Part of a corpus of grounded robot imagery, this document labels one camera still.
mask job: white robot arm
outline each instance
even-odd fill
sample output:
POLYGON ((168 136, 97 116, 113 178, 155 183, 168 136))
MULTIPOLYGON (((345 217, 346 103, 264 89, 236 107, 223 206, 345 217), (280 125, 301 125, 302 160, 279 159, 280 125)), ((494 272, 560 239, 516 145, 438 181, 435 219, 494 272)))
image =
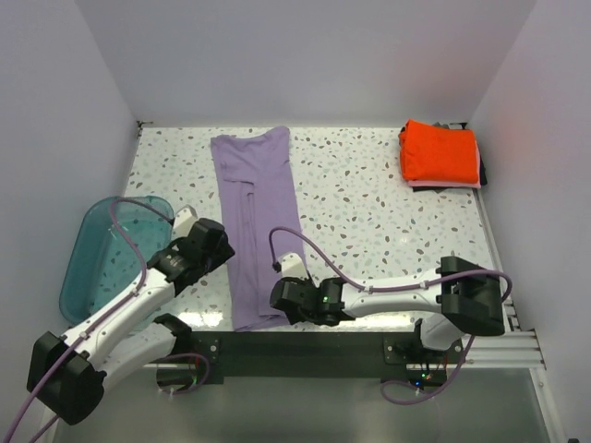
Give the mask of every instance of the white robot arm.
POLYGON ((178 347, 179 341, 190 340, 191 329, 170 315, 159 316, 142 332, 128 335, 154 310, 234 255, 223 226, 198 218, 192 208, 181 209, 172 224, 174 240, 150 259, 140 288, 137 277, 83 323, 59 338, 46 332, 35 342, 27 381, 29 391, 37 389, 55 362, 66 351, 70 352, 60 370, 47 379, 37 394, 69 425, 86 418, 105 390, 118 380, 165 357, 178 347), (107 319, 98 321, 111 311, 114 312, 107 319), (96 328, 91 327, 97 323, 100 324, 96 328))
POLYGON ((441 267, 417 275, 392 279, 352 279, 362 291, 342 279, 324 280, 316 287, 301 257, 289 253, 280 258, 282 278, 272 291, 271 305, 284 311, 292 324, 310 321, 335 326, 380 312, 423 311, 435 315, 416 323, 420 345, 446 351, 465 334, 494 336, 504 333, 501 287, 498 277, 477 275, 458 281, 427 284, 444 275, 481 269, 458 257, 443 257, 441 267), (415 286, 413 289, 402 289, 415 286), (375 292, 371 288, 392 288, 375 292))

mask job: purple garment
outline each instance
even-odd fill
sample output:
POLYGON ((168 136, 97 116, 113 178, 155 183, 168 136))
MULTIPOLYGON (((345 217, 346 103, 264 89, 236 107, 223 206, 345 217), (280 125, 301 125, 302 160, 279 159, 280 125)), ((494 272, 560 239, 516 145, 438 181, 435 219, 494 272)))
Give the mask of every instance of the purple garment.
MULTIPOLYGON (((278 126, 262 136, 211 139, 222 218, 236 254, 228 261, 235 330, 287 324, 283 312, 271 308, 274 284, 281 278, 271 265, 269 231, 288 226, 301 231, 296 191, 289 165, 289 129, 278 126)), ((302 241, 288 233, 273 236, 277 257, 296 252, 302 241)))

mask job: blue plastic tub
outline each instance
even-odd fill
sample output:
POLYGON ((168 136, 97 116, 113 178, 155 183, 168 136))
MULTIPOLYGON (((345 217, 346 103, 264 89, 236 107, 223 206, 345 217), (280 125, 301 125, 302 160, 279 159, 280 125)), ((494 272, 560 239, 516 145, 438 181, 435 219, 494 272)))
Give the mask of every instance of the blue plastic tub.
MULTIPOLYGON (((84 216, 67 267, 59 298, 62 315, 78 324, 97 312, 123 291, 139 274, 139 263, 109 218, 114 198, 96 203, 84 216)), ((141 197, 169 218, 174 211, 159 197, 141 197)), ((119 203, 115 215, 148 261, 170 243, 173 227, 158 215, 131 203, 119 203)))

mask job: speckled white tabletop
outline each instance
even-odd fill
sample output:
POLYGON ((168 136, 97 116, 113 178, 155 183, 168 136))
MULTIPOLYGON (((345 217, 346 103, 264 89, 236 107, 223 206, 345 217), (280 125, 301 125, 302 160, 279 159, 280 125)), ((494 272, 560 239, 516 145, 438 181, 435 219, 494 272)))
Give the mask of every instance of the speckled white tabletop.
MULTIPOLYGON (((126 196, 157 195, 175 210, 192 205, 222 220, 210 140, 254 137, 268 128, 145 128, 126 196)), ((383 278, 435 267, 457 255, 490 268, 485 230, 472 191, 413 193, 400 175, 399 128, 291 128, 290 158, 304 233, 352 277, 383 278)), ((333 277, 308 246, 314 277, 333 277)), ((220 268, 153 317, 170 312, 193 329, 232 330, 225 268, 220 268)), ((412 330, 420 313, 377 314, 338 327, 299 324, 268 330, 412 330)))

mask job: white wall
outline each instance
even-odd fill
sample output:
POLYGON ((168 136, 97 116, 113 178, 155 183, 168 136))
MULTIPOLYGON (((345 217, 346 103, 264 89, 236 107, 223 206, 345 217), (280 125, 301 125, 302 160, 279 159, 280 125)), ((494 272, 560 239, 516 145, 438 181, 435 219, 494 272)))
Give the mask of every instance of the white wall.
MULTIPOLYGON (((26 396, 31 346, 86 209, 123 188, 134 118, 71 0, 0 3, 0 434, 26 396)), ((39 423, 37 408, 23 432, 39 423)))
POLYGON ((538 0, 471 121, 523 325, 570 437, 591 441, 591 3, 538 0))
POLYGON ((535 0, 78 0, 161 126, 468 119, 535 0))

